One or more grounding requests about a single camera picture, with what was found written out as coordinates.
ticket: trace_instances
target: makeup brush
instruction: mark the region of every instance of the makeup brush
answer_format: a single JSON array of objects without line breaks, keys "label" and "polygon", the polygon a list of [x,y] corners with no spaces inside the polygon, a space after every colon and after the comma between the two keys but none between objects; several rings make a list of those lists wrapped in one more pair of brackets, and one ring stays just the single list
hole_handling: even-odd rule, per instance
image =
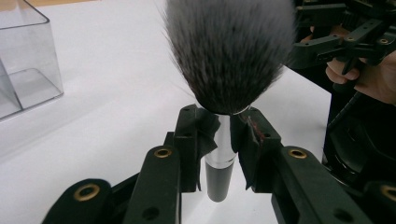
[{"label": "makeup brush", "polygon": [[164,19],[177,68],[199,105],[219,115],[218,148],[205,156],[208,195],[219,202],[235,155],[230,116],[278,78],[294,43],[293,6],[290,0],[167,0]]}]

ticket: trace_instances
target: clear plastic container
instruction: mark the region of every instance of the clear plastic container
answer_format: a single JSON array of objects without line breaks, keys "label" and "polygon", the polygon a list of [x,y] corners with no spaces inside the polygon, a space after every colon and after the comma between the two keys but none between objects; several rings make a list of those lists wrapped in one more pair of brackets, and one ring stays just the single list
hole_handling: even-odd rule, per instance
[{"label": "clear plastic container", "polygon": [[0,119],[63,93],[50,20],[23,0],[1,0]]}]

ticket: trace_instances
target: black brush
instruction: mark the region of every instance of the black brush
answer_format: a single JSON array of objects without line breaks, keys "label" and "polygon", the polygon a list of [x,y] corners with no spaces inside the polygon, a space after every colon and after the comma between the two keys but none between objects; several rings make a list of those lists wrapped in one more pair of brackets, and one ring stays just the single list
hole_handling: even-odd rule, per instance
[{"label": "black brush", "polygon": [[203,108],[226,116],[246,109],[278,78],[294,42],[293,22],[290,0],[167,0],[165,9],[178,69]]}]

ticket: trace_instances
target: table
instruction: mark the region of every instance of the table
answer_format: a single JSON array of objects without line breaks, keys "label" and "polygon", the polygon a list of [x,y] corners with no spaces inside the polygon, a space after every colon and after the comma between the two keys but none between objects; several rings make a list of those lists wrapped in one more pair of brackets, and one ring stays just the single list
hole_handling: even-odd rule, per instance
[{"label": "table", "polygon": [[[102,0],[39,7],[50,18],[64,96],[0,122],[0,223],[40,223],[85,178],[111,185],[139,172],[193,95],[171,61],[163,0]],[[319,159],[331,95],[285,68],[253,106],[285,146]],[[276,223],[271,195],[245,190],[236,162],[229,196],[183,194],[183,223]]]}]

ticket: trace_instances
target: acrylic organizer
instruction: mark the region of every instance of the acrylic organizer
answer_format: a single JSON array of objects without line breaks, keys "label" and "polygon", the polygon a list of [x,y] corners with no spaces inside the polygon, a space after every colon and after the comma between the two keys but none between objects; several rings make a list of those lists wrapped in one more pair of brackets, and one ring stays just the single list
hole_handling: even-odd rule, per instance
[{"label": "acrylic organizer", "polygon": [[0,119],[63,93],[50,20],[23,0],[0,0]]}]

